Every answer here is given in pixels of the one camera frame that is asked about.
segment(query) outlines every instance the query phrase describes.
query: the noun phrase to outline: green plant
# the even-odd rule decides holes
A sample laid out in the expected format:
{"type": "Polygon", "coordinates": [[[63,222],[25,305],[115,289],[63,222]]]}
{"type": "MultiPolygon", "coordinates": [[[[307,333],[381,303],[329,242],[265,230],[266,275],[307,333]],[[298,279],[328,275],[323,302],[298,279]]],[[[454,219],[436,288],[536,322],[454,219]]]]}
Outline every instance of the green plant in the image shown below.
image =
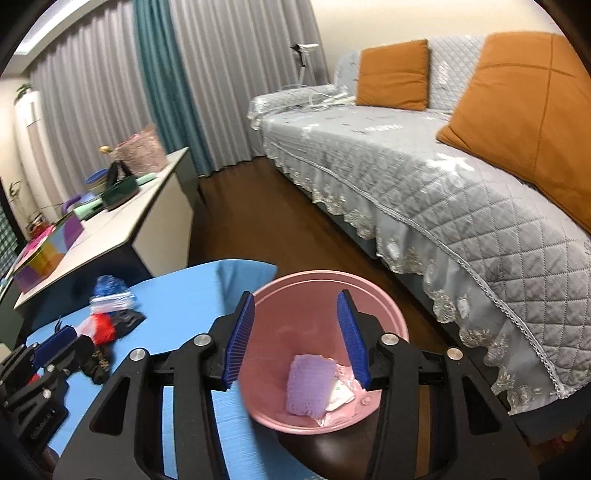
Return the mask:
{"type": "Polygon", "coordinates": [[[33,85],[31,85],[30,83],[23,83],[18,89],[17,89],[17,97],[14,99],[14,103],[15,105],[17,104],[17,102],[22,98],[23,95],[25,95],[25,93],[27,92],[27,90],[29,88],[33,88],[33,85]]]}

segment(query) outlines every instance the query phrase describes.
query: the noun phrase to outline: sofa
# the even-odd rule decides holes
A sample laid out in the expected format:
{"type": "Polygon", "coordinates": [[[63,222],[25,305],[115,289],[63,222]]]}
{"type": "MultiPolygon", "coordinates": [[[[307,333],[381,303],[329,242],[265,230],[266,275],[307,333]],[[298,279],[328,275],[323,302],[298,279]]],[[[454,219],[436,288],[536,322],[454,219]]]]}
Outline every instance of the sofa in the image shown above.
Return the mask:
{"type": "Polygon", "coordinates": [[[591,239],[535,187],[436,140],[484,40],[428,40],[425,111],[355,105],[354,52],[332,84],[256,97],[248,118],[287,178],[486,349],[493,392],[519,414],[591,380],[591,239]]]}

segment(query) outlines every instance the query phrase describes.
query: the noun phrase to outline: teal curtain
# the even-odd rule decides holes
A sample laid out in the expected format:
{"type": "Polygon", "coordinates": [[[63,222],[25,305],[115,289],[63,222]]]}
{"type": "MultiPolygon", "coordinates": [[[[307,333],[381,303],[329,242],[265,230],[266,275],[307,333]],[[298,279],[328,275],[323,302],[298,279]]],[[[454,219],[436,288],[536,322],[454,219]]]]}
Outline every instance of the teal curtain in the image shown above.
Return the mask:
{"type": "Polygon", "coordinates": [[[152,119],[164,149],[190,147],[199,174],[209,175],[213,161],[174,35],[168,0],[133,0],[139,69],[152,119]]]}

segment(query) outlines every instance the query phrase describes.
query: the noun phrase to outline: sofa backrest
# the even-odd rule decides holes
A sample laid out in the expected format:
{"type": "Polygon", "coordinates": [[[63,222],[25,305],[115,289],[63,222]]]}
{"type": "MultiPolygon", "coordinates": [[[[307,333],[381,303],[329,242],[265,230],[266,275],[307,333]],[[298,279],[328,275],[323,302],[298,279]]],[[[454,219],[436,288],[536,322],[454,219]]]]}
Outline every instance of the sofa backrest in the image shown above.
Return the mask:
{"type": "MultiPolygon", "coordinates": [[[[453,112],[478,63],[484,36],[451,35],[429,39],[429,108],[453,112]]],[[[357,94],[361,52],[344,55],[335,68],[335,85],[357,94]]]]}

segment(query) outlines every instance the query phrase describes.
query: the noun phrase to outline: sofa seat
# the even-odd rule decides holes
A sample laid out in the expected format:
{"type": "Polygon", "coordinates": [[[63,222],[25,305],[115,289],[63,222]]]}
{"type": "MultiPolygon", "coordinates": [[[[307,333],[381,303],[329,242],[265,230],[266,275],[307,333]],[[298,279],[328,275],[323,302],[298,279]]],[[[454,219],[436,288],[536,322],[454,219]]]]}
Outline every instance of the sofa seat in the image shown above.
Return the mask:
{"type": "Polygon", "coordinates": [[[535,189],[435,140],[435,110],[304,107],[266,117],[265,150],[499,367],[512,413],[589,382],[590,238],[535,189]]]}

